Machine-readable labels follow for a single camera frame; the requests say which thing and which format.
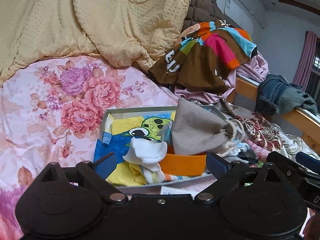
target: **white paper label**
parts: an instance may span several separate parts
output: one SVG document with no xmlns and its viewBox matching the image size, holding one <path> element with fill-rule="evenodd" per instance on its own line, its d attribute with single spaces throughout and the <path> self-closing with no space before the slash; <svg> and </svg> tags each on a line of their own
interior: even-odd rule
<svg viewBox="0 0 320 240">
<path fill-rule="evenodd" d="M 191 194 L 192 198 L 195 198 L 195 196 L 198 193 L 195 191 L 190 191 L 190 190 L 185 190 L 185 189 L 161 186 L 160 194 L 161 195 Z"/>
</svg>

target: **cartoon eye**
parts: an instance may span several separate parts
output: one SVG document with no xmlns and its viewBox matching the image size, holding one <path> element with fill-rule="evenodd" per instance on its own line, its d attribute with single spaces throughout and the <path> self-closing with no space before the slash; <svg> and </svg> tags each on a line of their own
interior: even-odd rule
<svg viewBox="0 0 320 240">
<path fill-rule="evenodd" d="M 149 134 L 149 131 L 143 127 L 136 127 L 130 129 L 129 134 L 135 137 L 145 137 Z"/>
<path fill-rule="evenodd" d="M 156 124 L 161 124 L 161 123 L 163 123 L 163 121 L 162 121 L 161 119 L 155 119 L 154 122 L 155 122 Z"/>
</svg>

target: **window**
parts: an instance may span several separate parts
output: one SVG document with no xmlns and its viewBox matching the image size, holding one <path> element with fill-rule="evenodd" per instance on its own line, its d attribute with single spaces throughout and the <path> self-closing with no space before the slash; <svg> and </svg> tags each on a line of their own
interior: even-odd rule
<svg viewBox="0 0 320 240">
<path fill-rule="evenodd" d="M 317 40 L 316 55 L 306 92 L 314 98 L 320 113 L 320 39 Z"/>
</svg>

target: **silver bolt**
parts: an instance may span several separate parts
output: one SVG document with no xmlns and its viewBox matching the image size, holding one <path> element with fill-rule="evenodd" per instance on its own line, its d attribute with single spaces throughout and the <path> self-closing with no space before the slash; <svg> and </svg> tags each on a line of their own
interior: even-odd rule
<svg viewBox="0 0 320 240">
<path fill-rule="evenodd" d="M 209 201 L 213 199 L 213 196 L 210 193 L 199 193 L 197 197 L 202 201 Z"/>
<path fill-rule="evenodd" d="M 125 194 L 113 193 L 110 195 L 110 199 L 113 201 L 123 201 L 125 199 Z"/>
<path fill-rule="evenodd" d="M 158 203 L 161 204 L 161 205 L 162 205 L 162 204 L 165 204 L 165 200 L 162 199 L 162 198 L 160 198 L 160 199 L 158 199 Z"/>
</svg>

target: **air conditioner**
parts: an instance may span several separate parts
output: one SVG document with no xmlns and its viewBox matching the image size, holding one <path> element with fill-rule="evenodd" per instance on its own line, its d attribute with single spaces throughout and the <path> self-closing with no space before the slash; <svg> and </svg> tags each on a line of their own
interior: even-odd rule
<svg viewBox="0 0 320 240">
<path fill-rule="evenodd" d="M 245 13 L 234 1 L 232 0 L 217 0 L 217 5 L 222 13 L 228 15 L 233 19 L 241 28 L 246 30 L 250 35 L 253 34 L 253 23 Z"/>
</svg>

